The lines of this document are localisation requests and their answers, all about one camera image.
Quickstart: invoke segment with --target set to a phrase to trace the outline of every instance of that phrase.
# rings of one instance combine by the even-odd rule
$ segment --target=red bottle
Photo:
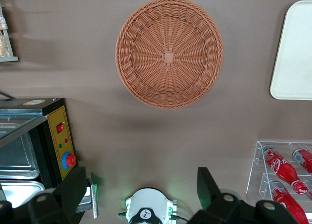
[[[289,194],[286,187],[278,180],[271,180],[269,184],[273,200],[284,205],[299,224],[309,224],[305,211]]]
[[[312,153],[304,148],[293,152],[292,158],[304,167],[308,173],[312,174]]]
[[[308,192],[307,186],[298,178],[295,168],[270,145],[263,148],[264,159],[266,163],[271,167],[274,173],[287,182],[294,191],[300,195]]]

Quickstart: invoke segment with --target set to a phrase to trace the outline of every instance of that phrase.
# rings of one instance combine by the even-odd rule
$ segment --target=round woven basket
[[[201,99],[222,65],[223,45],[213,19],[187,0],[154,0],[125,22],[116,65],[141,102],[178,109]]]

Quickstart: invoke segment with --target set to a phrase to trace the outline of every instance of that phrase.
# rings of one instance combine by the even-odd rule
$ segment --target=red knob
[[[75,166],[75,164],[76,164],[76,156],[73,154],[68,155],[66,158],[66,165],[68,167],[73,167]]]

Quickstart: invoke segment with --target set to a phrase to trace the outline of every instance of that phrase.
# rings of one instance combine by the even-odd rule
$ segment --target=red switch
[[[68,167],[74,167],[75,164],[76,164],[76,156],[73,154],[68,155],[66,158],[66,165]]]
[[[58,125],[57,125],[57,132],[60,133],[60,132],[62,132],[63,130],[64,130],[64,124],[63,124],[63,123],[58,124]]]

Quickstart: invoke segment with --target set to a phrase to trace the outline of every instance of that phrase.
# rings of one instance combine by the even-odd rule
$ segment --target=yellow control panel
[[[58,159],[58,167],[62,180],[64,180],[76,164],[65,106],[48,114],[48,122]]]

